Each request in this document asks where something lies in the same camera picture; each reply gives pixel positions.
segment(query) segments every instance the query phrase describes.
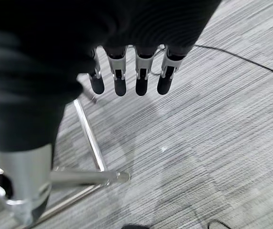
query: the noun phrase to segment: metal stand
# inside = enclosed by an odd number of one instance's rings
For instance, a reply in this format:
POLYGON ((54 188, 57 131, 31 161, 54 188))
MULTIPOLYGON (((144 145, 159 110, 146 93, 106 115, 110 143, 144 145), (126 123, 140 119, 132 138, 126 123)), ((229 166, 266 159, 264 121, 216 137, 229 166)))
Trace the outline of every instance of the metal stand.
MULTIPOLYGON (((84 95, 93 103, 96 103, 95 96, 84 89, 84 95)), ((92 194, 93 192, 99 190, 100 188, 111 184, 112 182, 124 183, 130 180, 130 174, 125 172, 116 172, 116 171, 106 171, 107 167, 103 160, 101 151, 99 149, 97 140, 93 133, 93 130, 90 126, 88 119, 85 116, 85 113, 82 109, 82 106, 78 99, 74 100, 74 105, 77 111, 79 121, 81 123, 82 130, 84 135, 87 137, 90 146, 91 146, 91 155, 93 161, 99 170, 98 172, 92 171, 82 171, 76 169, 67 169, 67 168, 55 168, 54 171, 51 171, 51 182, 52 189, 62 189, 68 187, 80 187, 85 186, 86 188, 82 191, 75 192, 69 196, 66 196, 64 200, 57 202, 56 204, 50 206, 42 214, 39 220, 32 224, 31 226, 18 226, 15 229, 30 229, 33 228, 58 213, 66 210, 67 208, 73 206, 78 201, 82 200, 84 197, 92 194)))

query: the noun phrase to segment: wire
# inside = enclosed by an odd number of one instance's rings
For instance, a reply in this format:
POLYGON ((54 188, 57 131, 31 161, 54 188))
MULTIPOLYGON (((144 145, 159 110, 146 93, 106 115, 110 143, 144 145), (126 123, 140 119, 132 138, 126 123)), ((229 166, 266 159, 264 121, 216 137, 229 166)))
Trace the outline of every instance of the wire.
POLYGON ((218 51, 221 51, 221 52, 225 52, 225 53, 227 53, 227 54, 230 54, 230 55, 232 55, 232 56, 238 57, 238 58, 240 58, 240 59, 242 59, 242 60, 245 60, 245 61, 247 61, 247 62, 253 63, 253 64, 255 64, 255 65, 259 66, 259 67, 265 68, 266 70, 269 70, 269 71, 273 72, 273 69, 272 69, 272 68, 266 67, 266 66, 264 66, 264 65, 262 65, 262 64, 259 64, 259 63, 255 62, 255 61, 252 61, 252 60, 247 59, 247 58, 245 58, 245 57, 239 56, 239 55, 237 55, 237 54, 235 54, 235 53, 232 53, 232 52, 230 52, 230 51, 227 51, 227 50, 225 50, 225 49, 220 49, 220 48, 216 48, 216 47, 212 47, 212 46, 198 45, 198 44, 196 44, 195 46, 196 46, 196 47, 199 47, 199 48, 213 49, 213 50, 218 50, 218 51))
POLYGON ((232 228, 230 228, 230 226, 228 226, 227 224, 225 224, 225 223, 223 223, 223 222, 221 222, 221 221, 219 221, 217 219, 212 219, 211 221, 209 221, 208 224, 207 224, 207 229, 210 229, 210 226, 211 226, 212 223, 219 223, 222 226, 226 227, 227 229, 232 229, 232 228))
MULTIPOLYGON (((255 65, 259 66, 259 67, 262 67, 262 68, 264 68, 264 69, 266 69, 266 70, 269 70, 269 71, 273 72, 273 69, 272 69, 272 68, 266 67, 266 66, 264 66, 264 65, 262 65, 262 64, 260 64, 260 63, 257 63, 257 62, 255 62, 255 61, 252 61, 252 60, 247 59, 247 58, 245 58, 245 57, 239 56, 239 55, 237 55, 237 54, 235 54, 235 53, 232 53, 232 52, 230 52, 230 51, 227 51, 227 50, 225 50, 225 49, 216 48, 216 47, 212 47, 212 46, 206 46, 206 45, 198 45, 198 44, 195 44, 194 46, 195 46, 195 47, 198 47, 198 48, 212 49, 212 50, 217 50, 217 51, 220 51, 220 52, 225 52, 225 53, 227 53, 227 54, 230 54, 230 55, 232 55, 232 56, 235 56, 235 57, 240 58, 240 59, 242 59, 242 60, 244 60, 244 61, 247 61, 247 62, 249 62, 249 63, 255 64, 255 65)), ((158 54, 160 54, 160 53, 163 52, 164 50, 165 50, 165 48, 159 50, 154 56, 157 56, 158 54)), ((153 73, 153 72, 150 72, 150 73, 151 73, 152 75, 160 75, 160 73, 153 73)))

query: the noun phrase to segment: floor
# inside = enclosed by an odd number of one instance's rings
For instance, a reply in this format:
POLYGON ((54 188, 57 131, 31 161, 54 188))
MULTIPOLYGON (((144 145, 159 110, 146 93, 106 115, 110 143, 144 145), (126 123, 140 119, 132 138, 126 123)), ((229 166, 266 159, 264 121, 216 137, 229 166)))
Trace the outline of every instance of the floor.
MULTIPOLYGON (((273 0, 224 0, 198 44, 216 46, 273 68, 273 0)), ((96 192, 38 229, 204 229, 219 219, 233 229, 273 229, 273 73, 228 54, 194 48, 166 96, 158 78, 135 93, 134 50, 127 94, 117 97, 98 50, 106 91, 81 97, 109 169, 130 183, 96 192)), ((161 68, 162 55, 153 71, 161 68)), ((89 81, 81 80, 86 86, 89 81)), ((59 133, 56 164, 94 164, 72 105, 59 133)), ((63 193, 52 196, 51 202, 63 193)), ((0 229, 14 228, 0 212, 0 229)), ((224 229, 214 225, 211 229, 224 229)))

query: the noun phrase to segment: chrome leg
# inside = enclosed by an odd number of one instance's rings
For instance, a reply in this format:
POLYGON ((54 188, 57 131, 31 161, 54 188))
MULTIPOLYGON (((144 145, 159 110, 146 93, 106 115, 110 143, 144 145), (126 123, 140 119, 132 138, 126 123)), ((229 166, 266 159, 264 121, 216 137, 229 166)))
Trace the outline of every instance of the chrome leg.
POLYGON ((125 172, 90 172, 72 169, 51 172, 53 189, 89 185, 109 185, 113 182, 124 183, 128 180, 130 180, 130 174, 125 172))
POLYGON ((74 100, 74 105, 77 111, 77 115, 79 118, 79 121, 81 123, 81 127, 83 130, 84 135, 87 137, 89 143, 90 143, 90 147, 91 147, 91 154, 94 160, 94 163, 96 165, 96 167, 100 170, 100 171, 105 171, 107 169, 107 166, 102 158, 102 154, 101 151, 99 149, 99 145, 97 143, 96 137, 94 135, 94 132, 90 126, 90 123, 87 119, 87 117, 84 114, 83 108, 79 102, 78 99, 74 100))

